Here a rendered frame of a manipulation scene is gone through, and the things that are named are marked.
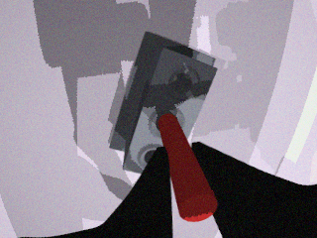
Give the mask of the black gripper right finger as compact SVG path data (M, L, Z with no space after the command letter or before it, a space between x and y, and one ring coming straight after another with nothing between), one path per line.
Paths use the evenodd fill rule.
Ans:
M317 238L317 183L266 174L201 142L191 150L218 201L222 238Z

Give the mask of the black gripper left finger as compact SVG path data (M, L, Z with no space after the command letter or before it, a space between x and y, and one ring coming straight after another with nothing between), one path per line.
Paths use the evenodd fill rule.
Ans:
M102 225L43 238L173 238L166 147L158 147L138 181Z

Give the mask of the red peg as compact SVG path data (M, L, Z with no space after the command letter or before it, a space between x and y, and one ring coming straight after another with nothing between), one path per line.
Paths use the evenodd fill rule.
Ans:
M163 114L158 119L158 127L162 145L169 156L170 178L179 217L187 222L211 217L218 201L177 118L173 114Z

